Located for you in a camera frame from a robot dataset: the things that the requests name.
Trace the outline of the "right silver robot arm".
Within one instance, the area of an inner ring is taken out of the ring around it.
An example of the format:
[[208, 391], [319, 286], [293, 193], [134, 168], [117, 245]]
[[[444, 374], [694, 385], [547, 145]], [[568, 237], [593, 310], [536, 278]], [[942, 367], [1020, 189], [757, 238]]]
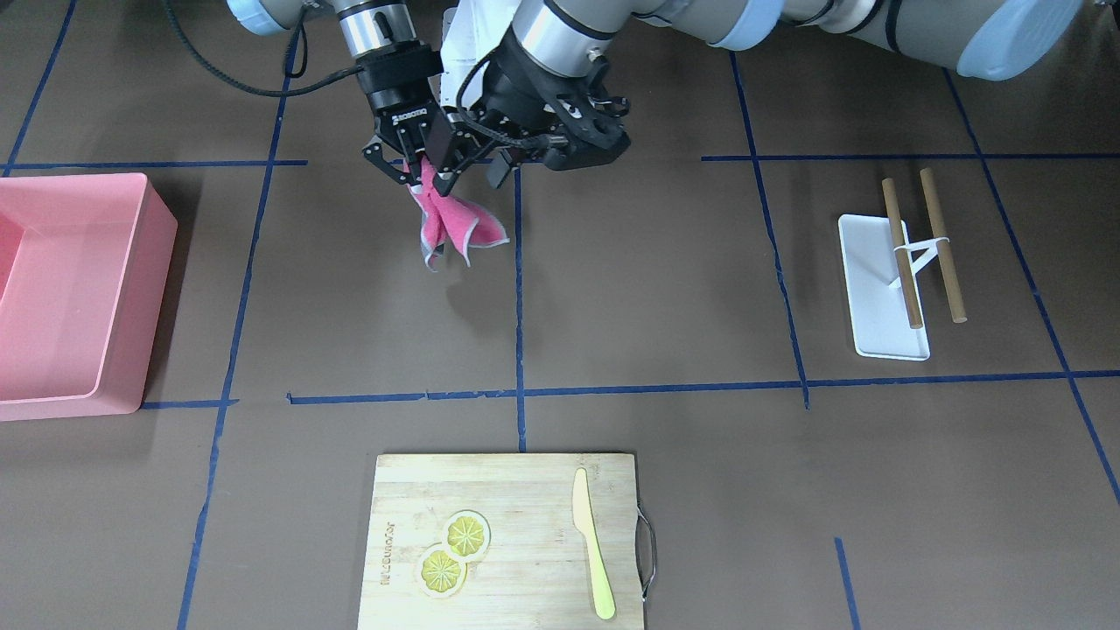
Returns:
[[396, 184], [419, 192], [424, 140], [439, 106], [431, 78], [444, 72], [403, 1], [228, 1], [241, 27], [256, 35], [293, 33], [301, 18], [334, 16], [356, 61], [361, 91], [374, 115], [368, 163]]

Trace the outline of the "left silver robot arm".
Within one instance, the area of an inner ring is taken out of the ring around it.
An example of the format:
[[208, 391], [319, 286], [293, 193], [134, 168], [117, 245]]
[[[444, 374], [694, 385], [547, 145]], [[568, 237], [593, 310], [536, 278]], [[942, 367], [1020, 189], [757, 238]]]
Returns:
[[463, 1], [444, 34], [444, 122], [427, 156], [447, 195], [484, 158], [500, 187], [524, 161], [552, 172], [599, 167], [627, 151], [631, 103], [605, 84], [607, 50], [631, 21], [687, 33], [719, 49], [757, 46], [776, 29], [836, 33], [1001, 82], [1060, 40], [1080, 1]]

